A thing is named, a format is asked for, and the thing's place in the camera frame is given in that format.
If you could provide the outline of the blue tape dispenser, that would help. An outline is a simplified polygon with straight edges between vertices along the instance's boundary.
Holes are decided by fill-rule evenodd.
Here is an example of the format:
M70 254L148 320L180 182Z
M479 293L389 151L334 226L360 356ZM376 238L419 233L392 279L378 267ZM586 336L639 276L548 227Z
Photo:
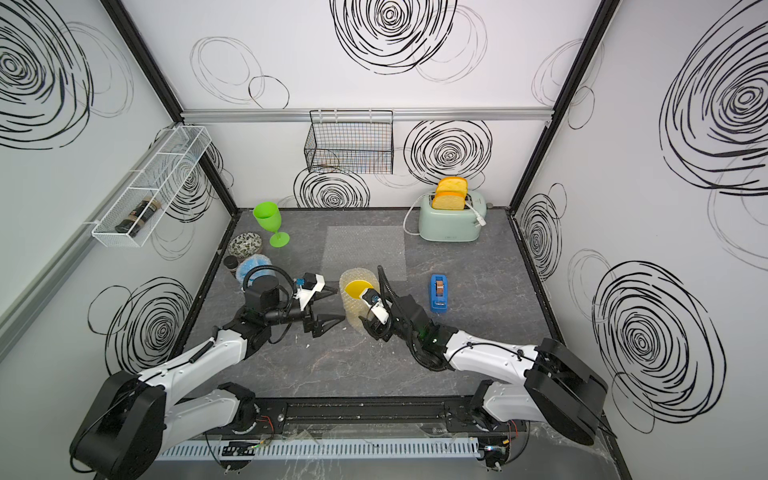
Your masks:
M442 314L448 311L447 277L443 274L433 274L430 278L430 310Z

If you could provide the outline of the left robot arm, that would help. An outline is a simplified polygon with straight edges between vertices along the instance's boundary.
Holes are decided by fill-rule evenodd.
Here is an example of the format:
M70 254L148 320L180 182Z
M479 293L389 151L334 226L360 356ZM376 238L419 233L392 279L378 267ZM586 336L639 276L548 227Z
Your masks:
M337 294L320 274L280 281L278 267L257 267L243 281L244 305L202 344L139 373L119 371L102 385L69 447L72 470L104 479L137 479L159 454L213 429L249 434L261 422L255 394L226 382L192 398L190 392L223 370L254 355L272 329L294 323L320 337L344 321L341 314L314 314L315 301Z

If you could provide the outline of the yellow plastic wine glass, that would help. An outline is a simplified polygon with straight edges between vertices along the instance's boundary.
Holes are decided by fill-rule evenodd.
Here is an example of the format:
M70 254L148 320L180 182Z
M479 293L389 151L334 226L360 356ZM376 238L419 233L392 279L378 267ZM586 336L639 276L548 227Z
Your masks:
M353 280L344 286L344 299L351 305L365 305L363 294L374 286L366 280Z

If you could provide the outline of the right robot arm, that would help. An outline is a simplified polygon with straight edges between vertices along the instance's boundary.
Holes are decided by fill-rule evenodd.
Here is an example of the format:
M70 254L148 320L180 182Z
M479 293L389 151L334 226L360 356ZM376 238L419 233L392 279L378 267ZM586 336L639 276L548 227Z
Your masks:
M480 338L433 321L412 296L359 294L360 318L375 339L401 338L422 367L486 376L472 413L484 428L517 420L544 422L575 443L591 446L608 427L602 411L606 381L561 342L514 345Z

